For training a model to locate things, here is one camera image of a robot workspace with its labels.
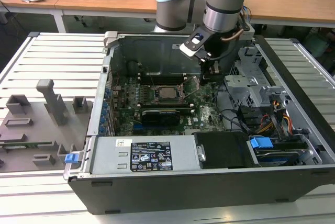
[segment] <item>black cable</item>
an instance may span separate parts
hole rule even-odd
[[[223,109],[223,110],[220,111],[220,109],[219,109],[219,107],[218,107],[218,104],[217,104],[217,102],[218,102],[218,95],[219,95],[220,87],[221,87],[222,84],[219,84],[219,87],[218,87],[218,89],[217,89],[217,91],[216,91],[215,100],[214,100],[215,107],[216,107],[216,109],[219,111],[219,113],[222,113],[222,112],[225,111],[225,110],[231,110],[231,111],[233,111],[232,109]],[[228,120],[231,124],[235,124],[235,125],[237,125],[238,127],[240,127],[240,128],[242,129],[242,126],[241,126],[239,123],[236,123],[236,122],[232,121],[232,119],[226,117],[226,116],[223,115],[223,114],[221,114],[221,115],[222,115],[222,117],[223,117],[224,119]]]
[[[238,119],[238,117],[233,117],[232,119],[231,119],[231,122],[230,122],[230,131],[232,131],[232,122],[234,121],[234,119]]]
[[[0,3],[2,4],[2,6],[4,6],[4,8],[8,11],[8,13],[16,20],[16,22],[20,25],[20,27],[22,28],[22,30],[28,34],[28,32],[25,30],[25,28],[22,26],[22,24],[18,21],[18,19],[16,19],[16,17],[13,15],[12,12],[10,12],[10,10],[6,7],[6,5],[0,0]]]
[[[218,60],[221,60],[222,58],[225,58],[226,56],[230,55],[230,54],[235,50],[238,41],[239,41],[239,39],[237,38],[237,39],[235,40],[234,46],[231,47],[231,49],[230,49],[228,52],[224,52],[223,55],[221,55],[221,56],[219,56],[219,57],[217,57],[217,58],[209,58],[208,60],[209,60],[209,61],[218,61]]]

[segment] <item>power supply label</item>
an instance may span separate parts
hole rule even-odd
[[[130,169],[133,172],[173,170],[170,142],[132,143]]]

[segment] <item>yellow wire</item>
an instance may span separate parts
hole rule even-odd
[[[268,128],[272,127],[273,126],[273,122],[271,122],[270,124],[268,124],[266,127],[264,127],[263,129],[259,130],[257,133],[261,133],[261,132],[264,132],[266,130],[268,130]]]

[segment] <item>cable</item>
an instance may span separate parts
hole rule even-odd
[[[243,29],[240,29],[239,31],[237,31],[234,35],[232,35],[231,37],[225,38],[225,37],[221,37],[220,40],[222,42],[230,42],[234,39],[237,39],[240,37],[240,35],[244,32]]]
[[[230,131],[232,131],[232,123],[233,123],[233,121],[234,121],[234,119],[238,119],[238,117],[233,117],[232,119],[231,119],[231,122],[230,122]]]
[[[208,60],[209,61],[218,61],[218,60],[221,60],[222,58],[225,58],[226,56],[230,55],[235,50],[238,41],[239,41],[239,39],[237,38],[235,40],[234,46],[231,47],[231,49],[229,51],[225,52],[223,55],[221,55],[221,56],[219,56],[217,58],[209,58]]]
[[[22,30],[28,34],[28,32],[25,30],[25,28],[22,26],[22,24],[18,21],[18,19],[16,19],[15,16],[13,16],[13,13],[10,12],[10,10],[6,7],[6,5],[0,0],[0,3],[2,4],[2,6],[4,6],[4,8],[8,11],[8,13],[16,20],[16,22],[20,25],[20,27],[22,28]]]
[[[224,84],[224,82],[222,82],[221,84],[219,84],[218,89],[216,90],[216,96],[215,96],[215,100],[214,100],[215,107],[216,107],[216,109],[218,110],[219,113],[222,113],[223,111],[226,111],[226,110],[233,111],[233,109],[223,109],[223,110],[220,111],[220,109],[218,107],[218,103],[217,103],[218,102],[218,95],[219,95],[220,87],[221,87],[222,84]],[[239,123],[234,122],[232,119],[226,117],[223,114],[221,114],[221,115],[222,115],[222,117],[224,119],[228,120],[231,124],[235,124],[238,127],[240,127],[241,129],[243,129],[243,127]]]

